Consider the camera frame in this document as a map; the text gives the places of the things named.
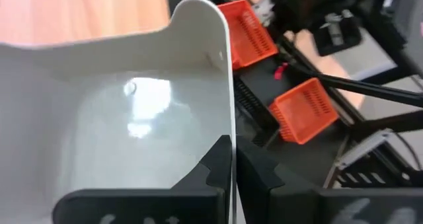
orange plastic crate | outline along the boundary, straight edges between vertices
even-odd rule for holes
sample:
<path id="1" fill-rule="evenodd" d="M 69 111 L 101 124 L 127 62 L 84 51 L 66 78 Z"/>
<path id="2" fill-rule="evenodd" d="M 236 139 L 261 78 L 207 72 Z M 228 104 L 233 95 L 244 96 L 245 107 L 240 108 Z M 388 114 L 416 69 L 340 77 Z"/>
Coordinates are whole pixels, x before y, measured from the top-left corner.
<path id="1" fill-rule="evenodd" d="M 305 144 L 338 119 L 338 113 L 319 80 L 309 79 L 284 93 L 270 105 L 286 141 Z"/>
<path id="2" fill-rule="evenodd" d="M 247 0 L 225 3 L 219 8 L 229 25 L 233 69 L 249 66 L 278 53 Z"/>

